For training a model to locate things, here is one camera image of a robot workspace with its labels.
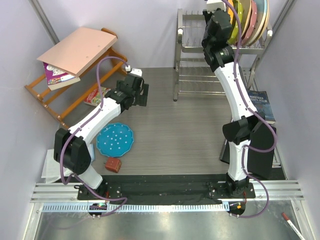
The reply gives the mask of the metal dish rack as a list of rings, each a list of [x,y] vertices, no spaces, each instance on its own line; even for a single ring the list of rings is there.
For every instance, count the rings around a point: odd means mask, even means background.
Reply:
[[[180,94],[225,94],[220,82],[204,60],[201,42],[205,26],[205,18],[201,13],[188,13],[181,8],[177,10],[173,85],[175,102]],[[255,56],[251,66],[240,69],[242,80],[248,89],[255,88],[255,73],[259,61],[272,39],[271,24],[268,22],[264,26],[264,30],[253,45],[239,50],[239,59],[245,55]]]

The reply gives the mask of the orange dotted plate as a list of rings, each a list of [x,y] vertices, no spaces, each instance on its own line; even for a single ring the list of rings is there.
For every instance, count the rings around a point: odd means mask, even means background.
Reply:
[[[234,3],[233,3],[232,0],[228,0],[227,2],[230,4],[230,6],[233,9],[235,9]],[[234,14],[233,10],[229,6],[227,6],[226,9],[227,9],[227,13],[230,16],[230,24],[234,27],[235,26],[235,14]]]

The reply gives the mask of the green dotted plate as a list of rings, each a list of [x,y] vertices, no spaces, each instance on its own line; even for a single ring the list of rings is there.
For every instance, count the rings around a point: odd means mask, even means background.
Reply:
[[[235,8],[235,11],[237,13],[237,16],[240,20],[240,22],[242,21],[242,18],[243,18],[243,7],[242,7],[242,4],[240,3],[239,0],[233,0],[233,5],[234,5],[234,8]],[[239,27],[238,26],[238,22],[236,20],[236,15],[234,15],[234,26],[232,26],[232,31],[231,31],[231,35],[230,35],[230,38],[228,40],[228,44],[229,45],[235,45],[237,40],[238,40],[238,33],[239,33]]]

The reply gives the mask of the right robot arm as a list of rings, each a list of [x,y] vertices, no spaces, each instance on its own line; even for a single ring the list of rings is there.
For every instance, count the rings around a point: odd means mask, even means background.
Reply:
[[[228,43],[232,33],[230,15],[221,7],[203,10],[202,14],[206,23],[201,42],[204,59],[222,85],[232,116],[232,121],[222,127],[229,144],[229,168],[224,188],[229,197],[239,198],[249,188],[248,149],[251,137],[264,117],[250,102],[234,50]]]

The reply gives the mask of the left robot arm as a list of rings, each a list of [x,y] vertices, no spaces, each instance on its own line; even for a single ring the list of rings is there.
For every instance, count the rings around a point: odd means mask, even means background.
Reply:
[[[91,164],[88,146],[94,137],[111,120],[131,106],[147,105],[149,85],[144,82],[142,70],[133,68],[116,87],[109,90],[97,106],[85,118],[69,129],[60,128],[55,133],[53,158],[59,163],[61,180],[64,168],[89,187],[89,194],[100,200],[107,192],[103,177]]]

